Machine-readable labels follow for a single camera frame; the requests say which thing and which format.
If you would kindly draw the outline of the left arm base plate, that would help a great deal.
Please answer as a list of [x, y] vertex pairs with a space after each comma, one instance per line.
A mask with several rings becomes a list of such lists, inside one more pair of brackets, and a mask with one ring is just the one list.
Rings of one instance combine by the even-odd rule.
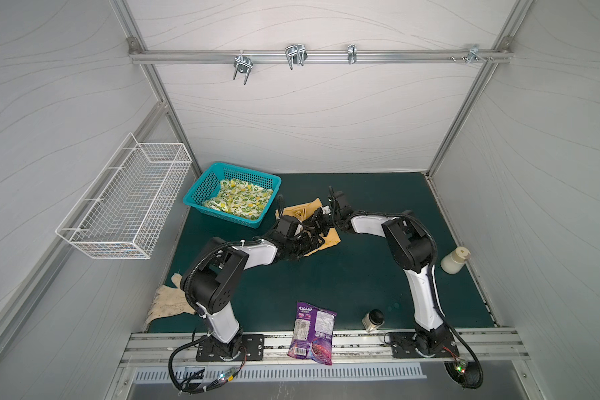
[[262, 361], [264, 336], [262, 334], [238, 334], [231, 342], [221, 343], [211, 336], [205, 338], [196, 354], [197, 362]]

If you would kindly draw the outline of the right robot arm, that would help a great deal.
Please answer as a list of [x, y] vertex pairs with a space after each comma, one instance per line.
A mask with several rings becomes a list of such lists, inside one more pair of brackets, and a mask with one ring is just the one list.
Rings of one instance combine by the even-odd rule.
[[385, 238], [393, 261], [405, 273], [414, 307], [414, 334], [390, 333], [393, 356], [413, 353], [421, 358], [449, 357], [445, 370], [465, 389], [482, 386], [484, 372], [475, 353], [446, 318], [438, 296], [435, 267], [438, 246], [428, 228], [413, 213], [354, 210], [343, 192], [329, 190], [329, 205], [311, 212], [303, 223], [318, 233], [339, 229]]

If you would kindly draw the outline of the yellow skirt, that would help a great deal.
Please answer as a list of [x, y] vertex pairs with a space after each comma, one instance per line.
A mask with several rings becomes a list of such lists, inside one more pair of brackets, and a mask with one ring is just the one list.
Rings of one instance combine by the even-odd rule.
[[[323, 210], [323, 203], [319, 198], [309, 203], [301, 203], [294, 206], [278, 206], [275, 212], [276, 220], [280, 220], [282, 216], [291, 216], [298, 219], [301, 223], [309, 222], [310, 218], [316, 213], [316, 211]], [[326, 228], [325, 233], [318, 233], [317, 245], [312, 245], [309, 250], [302, 250], [300, 257], [309, 257], [320, 250], [331, 248], [338, 245], [341, 242], [340, 236], [335, 228]]]

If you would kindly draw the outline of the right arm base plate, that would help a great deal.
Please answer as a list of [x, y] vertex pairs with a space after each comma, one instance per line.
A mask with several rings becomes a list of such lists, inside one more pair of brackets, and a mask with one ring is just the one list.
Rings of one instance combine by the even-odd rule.
[[392, 357], [407, 358], [449, 358], [459, 355], [455, 338], [447, 331], [435, 334], [433, 343], [413, 331], [389, 332], [383, 341], [390, 347]]

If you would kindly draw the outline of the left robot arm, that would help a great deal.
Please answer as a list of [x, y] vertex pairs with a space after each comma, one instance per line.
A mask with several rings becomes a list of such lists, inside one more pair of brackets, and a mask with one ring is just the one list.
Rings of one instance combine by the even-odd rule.
[[243, 328], [231, 305], [243, 273], [250, 268], [300, 259], [319, 250], [330, 232], [330, 212], [329, 207], [310, 203], [306, 210], [281, 212], [261, 237], [239, 242], [214, 237], [207, 242], [180, 283], [187, 304], [204, 321], [207, 333], [176, 348], [168, 359], [168, 374], [179, 393], [198, 394], [220, 388], [241, 372], [241, 367], [231, 368], [221, 378], [201, 384], [196, 381], [203, 377], [203, 369], [179, 379], [173, 364], [179, 353], [205, 343], [215, 348], [220, 358], [229, 361], [240, 358], [241, 363], [246, 363]]

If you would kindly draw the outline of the green floral skirt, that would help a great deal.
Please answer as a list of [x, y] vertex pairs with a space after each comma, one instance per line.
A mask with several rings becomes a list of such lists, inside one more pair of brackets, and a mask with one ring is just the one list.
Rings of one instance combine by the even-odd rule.
[[239, 179], [224, 179], [220, 182], [218, 194], [203, 202], [203, 206], [231, 214], [236, 217], [255, 220], [264, 212], [273, 190]]

